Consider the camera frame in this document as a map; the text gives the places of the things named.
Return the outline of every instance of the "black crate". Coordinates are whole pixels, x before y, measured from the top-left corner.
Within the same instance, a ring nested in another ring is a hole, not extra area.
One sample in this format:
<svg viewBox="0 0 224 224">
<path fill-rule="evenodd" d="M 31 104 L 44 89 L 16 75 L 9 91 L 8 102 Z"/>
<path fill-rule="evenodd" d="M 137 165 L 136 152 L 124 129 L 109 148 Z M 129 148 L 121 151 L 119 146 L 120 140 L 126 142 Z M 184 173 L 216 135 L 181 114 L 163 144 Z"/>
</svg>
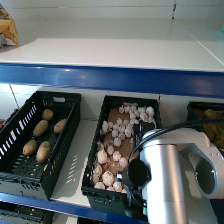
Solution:
<svg viewBox="0 0 224 224">
<path fill-rule="evenodd" d="M 194 121 L 194 120 L 199 120 L 197 117 L 196 113 L 194 112 L 194 109 L 198 110 L 207 110 L 207 109 L 212 109 L 217 112 L 222 112 L 224 113 L 224 104 L 222 103 L 208 103 L 208 102 L 190 102 L 187 106 L 188 110 L 188 121 Z M 203 132 L 202 126 L 198 125 L 193 127 L 195 130 L 199 132 Z"/>
<path fill-rule="evenodd" d="M 0 218 L 16 224 L 52 224 L 54 212 L 0 202 Z"/>
<path fill-rule="evenodd" d="M 100 130 L 103 121 L 108 121 L 110 109 L 120 107 L 124 102 L 137 103 L 139 107 L 153 107 L 155 111 L 155 121 L 157 128 L 162 128 L 159 105 L 157 100 L 130 98 L 130 97 L 117 97 L 117 96 L 105 96 L 103 105 L 101 107 L 100 117 L 98 120 L 96 132 L 91 146 L 91 151 L 88 156 L 88 162 L 85 168 L 83 180 L 82 180 L 82 194 L 87 196 L 91 208 L 98 211 L 107 213 L 114 213 L 118 215 L 125 215 L 124 209 L 120 200 L 121 193 L 95 189 L 89 185 L 90 177 L 93 171 L 93 163 L 95 161 L 95 155 L 97 152 L 97 142 L 102 141 Z"/>
<path fill-rule="evenodd" d="M 80 121 L 80 101 L 80 94 L 36 92 L 4 124 L 0 130 L 0 192 L 50 199 Z M 26 157 L 22 149 L 33 138 L 33 129 L 46 108 L 55 116 L 48 130 L 35 138 L 38 146 L 43 141 L 51 143 L 51 154 L 41 164 L 36 161 L 36 153 Z M 63 130 L 54 134 L 54 125 L 64 118 Z"/>
<path fill-rule="evenodd" d="M 224 104 L 221 103 L 209 103 L 209 102 L 190 102 L 187 106 L 188 110 L 188 121 L 194 121 L 194 120 L 199 120 L 195 113 L 195 109 L 198 110 L 207 110 L 207 109 L 212 109 L 217 112 L 224 113 Z M 193 127 L 199 132 L 203 132 L 202 126 L 195 126 Z M 224 223 L 224 200 L 223 199 L 211 199 L 210 203 L 212 205 L 213 211 L 217 217 L 217 221 L 219 224 Z"/>
</svg>

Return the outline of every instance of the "blue stripe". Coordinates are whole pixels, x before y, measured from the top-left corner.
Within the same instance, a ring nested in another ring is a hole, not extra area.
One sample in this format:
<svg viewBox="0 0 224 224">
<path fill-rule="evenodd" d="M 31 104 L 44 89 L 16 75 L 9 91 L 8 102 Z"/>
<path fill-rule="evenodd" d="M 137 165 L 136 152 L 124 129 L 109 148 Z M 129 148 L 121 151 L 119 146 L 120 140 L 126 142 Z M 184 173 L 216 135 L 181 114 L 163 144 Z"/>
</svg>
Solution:
<svg viewBox="0 0 224 224">
<path fill-rule="evenodd" d="M 2 63 L 0 82 L 224 98 L 224 72 Z"/>
<path fill-rule="evenodd" d="M 146 222 L 134 220 L 127 216 L 109 214 L 109 213 L 104 213 L 100 211 L 95 211 L 90 208 L 79 207 L 75 205 L 69 205 L 69 204 L 58 203 L 53 201 L 43 201 L 39 199 L 28 198 L 28 197 L 17 196 L 17 195 L 0 193 L 0 201 L 39 208 L 39 209 L 58 212 L 58 213 L 70 214 L 70 215 L 75 215 L 75 216 L 79 216 L 83 218 L 110 222 L 110 223 L 146 224 Z"/>
</svg>

